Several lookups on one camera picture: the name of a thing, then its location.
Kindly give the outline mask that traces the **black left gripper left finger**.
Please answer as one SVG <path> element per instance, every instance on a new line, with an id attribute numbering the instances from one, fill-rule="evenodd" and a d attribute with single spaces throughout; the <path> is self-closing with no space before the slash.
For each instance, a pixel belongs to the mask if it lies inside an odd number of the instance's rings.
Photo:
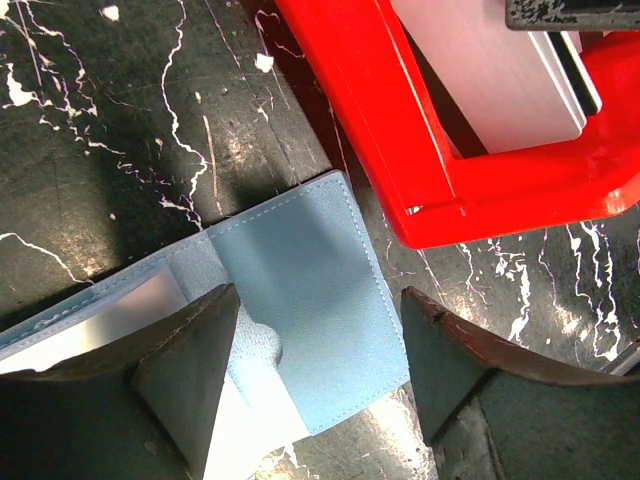
<path id="1" fill-rule="evenodd" d="M 5 479 L 200 479 L 239 313 L 231 284 L 108 345 L 1 378 Z"/>

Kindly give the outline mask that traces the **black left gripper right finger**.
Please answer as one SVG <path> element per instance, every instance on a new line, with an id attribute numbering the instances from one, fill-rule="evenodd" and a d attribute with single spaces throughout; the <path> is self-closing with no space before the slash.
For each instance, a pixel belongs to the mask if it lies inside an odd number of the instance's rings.
<path id="1" fill-rule="evenodd" d="M 402 292 L 401 321 L 439 478 L 638 478 L 638 377 L 522 348 L 414 287 Z"/>

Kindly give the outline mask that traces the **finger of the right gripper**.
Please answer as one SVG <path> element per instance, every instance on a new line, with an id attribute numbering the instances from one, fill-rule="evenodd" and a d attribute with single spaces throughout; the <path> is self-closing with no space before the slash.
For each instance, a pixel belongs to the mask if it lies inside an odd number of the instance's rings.
<path id="1" fill-rule="evenodd" d="M 638 31 L 637 0 L 507 0 L 505 23 L 522 31 Z"/>

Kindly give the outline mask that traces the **red plastic card tray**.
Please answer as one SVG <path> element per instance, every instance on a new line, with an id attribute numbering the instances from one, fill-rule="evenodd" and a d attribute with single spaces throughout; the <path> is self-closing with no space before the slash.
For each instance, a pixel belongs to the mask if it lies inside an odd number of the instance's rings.
<path id="1" fill-rule="evenodd" d="M 604 111 L 579 138 L 457 159 L 387 1 L 282 1 L 402 243 L 452 245 L 617 215 L 639 200 L 639 37 L 590 52 Z"/>

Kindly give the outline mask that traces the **blue leather card holder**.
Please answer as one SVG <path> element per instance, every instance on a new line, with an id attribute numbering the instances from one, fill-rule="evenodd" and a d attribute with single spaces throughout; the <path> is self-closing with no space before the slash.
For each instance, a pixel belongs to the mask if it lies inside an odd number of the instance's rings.
<path id="1" fill-rule="evenodd" d="M 402 329 L 344 174 L 169 245 L 1 335 L 1 378 L 45 371 L 221 285 L 240 299 L 205 472 L 246 479 L 403 384 Z"/>

